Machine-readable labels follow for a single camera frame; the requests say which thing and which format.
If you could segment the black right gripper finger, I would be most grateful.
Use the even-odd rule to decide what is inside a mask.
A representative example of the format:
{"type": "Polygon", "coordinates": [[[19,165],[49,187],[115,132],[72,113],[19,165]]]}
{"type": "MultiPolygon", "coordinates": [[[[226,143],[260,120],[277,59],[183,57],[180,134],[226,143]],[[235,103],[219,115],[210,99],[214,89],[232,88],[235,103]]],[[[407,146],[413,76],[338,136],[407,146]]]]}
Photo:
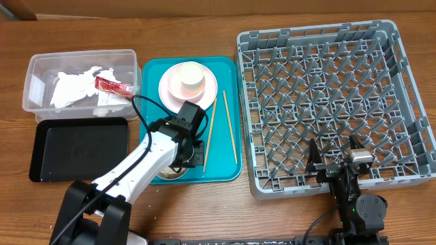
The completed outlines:
{"type": "Polygon", "coordinates": [[[308,155],[308,161],[305,168],[305,172],[312,173],[316,172],[316,167],[318,165],[322,165],[322,158],[320,156],[320,152],[317,148],[317,144],[314,139],[310,139],[309,141],[309,155],[308,155]]]}
{"type": "Polygon", "coordinates": [[[349,144],[352,150],[364,148],[363,144],[358,140],[358,138],[354,134],[351,134],[349,136],[349,144]]]}

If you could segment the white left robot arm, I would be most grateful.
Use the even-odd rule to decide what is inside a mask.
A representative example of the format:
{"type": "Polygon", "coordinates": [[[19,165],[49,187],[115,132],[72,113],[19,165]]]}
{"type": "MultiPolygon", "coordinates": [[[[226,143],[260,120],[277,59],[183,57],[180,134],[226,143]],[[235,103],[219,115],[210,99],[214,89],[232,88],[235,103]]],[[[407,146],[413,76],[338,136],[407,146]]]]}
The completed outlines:
{"type": "Polygon", "coordinates": [[[131,208],[151,180],[167,167],[186,167],[195,157],[207,120],[198,105],[185,101],[176,116],[146,126],[138,147],[107,174],[66,190],[51,244],[147,244],[130,231],[131,208]]]}

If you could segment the white napkin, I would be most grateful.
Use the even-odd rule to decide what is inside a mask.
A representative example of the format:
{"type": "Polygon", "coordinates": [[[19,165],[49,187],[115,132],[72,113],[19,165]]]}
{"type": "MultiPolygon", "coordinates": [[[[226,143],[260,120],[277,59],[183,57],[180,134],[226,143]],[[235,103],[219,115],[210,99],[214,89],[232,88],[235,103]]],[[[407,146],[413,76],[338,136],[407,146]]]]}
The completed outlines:
{"type": "Polygon", "coordinates": [[[109,111],[117,112],[121,110],[121,108],[109,109],[101,108],[101,106],[124,105],[129,103],[129,99],[131,98],[124,98],[96,89],[95,78],[97,76],[121,83],[115,78],[113,68],[103,70],[102,67],[94,66],[90,68],[90,70],[78,75],[59,72],[59,81],[55,87],[50,104],[55,108],[65,108],[77,101],[96,95],[97,106],[99,106],[99,108],[94,109],[93,114],[98,117],[103,117],[107,115],[109,111]]]}

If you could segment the grey bowl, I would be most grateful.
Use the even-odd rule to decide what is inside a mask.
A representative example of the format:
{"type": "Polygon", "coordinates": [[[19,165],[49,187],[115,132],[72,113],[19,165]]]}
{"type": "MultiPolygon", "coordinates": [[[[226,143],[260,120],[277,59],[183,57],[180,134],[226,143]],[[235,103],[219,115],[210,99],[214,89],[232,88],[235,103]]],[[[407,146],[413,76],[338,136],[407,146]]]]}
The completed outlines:
{"type": "Polygon", "coordinates": [[[158,177],[163,180],[176,180],[180,178],[187,172],[187,168],[179,167],[179,168],[171,168],[165,167],[158,173],[158,177]]]}

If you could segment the red sauce packet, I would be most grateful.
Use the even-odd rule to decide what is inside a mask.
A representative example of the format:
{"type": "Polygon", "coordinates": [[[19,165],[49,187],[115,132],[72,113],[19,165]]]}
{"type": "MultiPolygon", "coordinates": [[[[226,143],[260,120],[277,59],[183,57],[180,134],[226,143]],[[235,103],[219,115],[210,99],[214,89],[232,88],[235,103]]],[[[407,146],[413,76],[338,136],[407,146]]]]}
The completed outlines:
{"type": "Polygon", "coordinates": [[[125,83],[113,82],[100,76],[95,78],[95,88],[124,98],[132,98],[134,96],[133,86],[125,83]]]}

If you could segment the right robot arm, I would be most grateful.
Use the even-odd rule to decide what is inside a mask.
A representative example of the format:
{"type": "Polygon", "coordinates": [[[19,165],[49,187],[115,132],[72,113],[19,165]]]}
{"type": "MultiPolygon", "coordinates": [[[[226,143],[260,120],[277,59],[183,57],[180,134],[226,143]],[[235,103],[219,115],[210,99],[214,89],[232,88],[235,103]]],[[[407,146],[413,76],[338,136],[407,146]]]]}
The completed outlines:
{"type": "Polygon", "coordinates": [[[316,173],[318,183],[327,183],[335,207],[315,220],[306,230],[303,244],[387,245],[384,229],[388,203],[380,195],[362,194],[358,177],[368,174],[375,157],[356,138],[349,136],[350,151],[340,163],[324,165],[315,140],[309,142],[306,172],[316,173]],[[326,237],[310,238],[311,230],[322,219],[338,212],[341,227],[331,229],[326,237]]]}

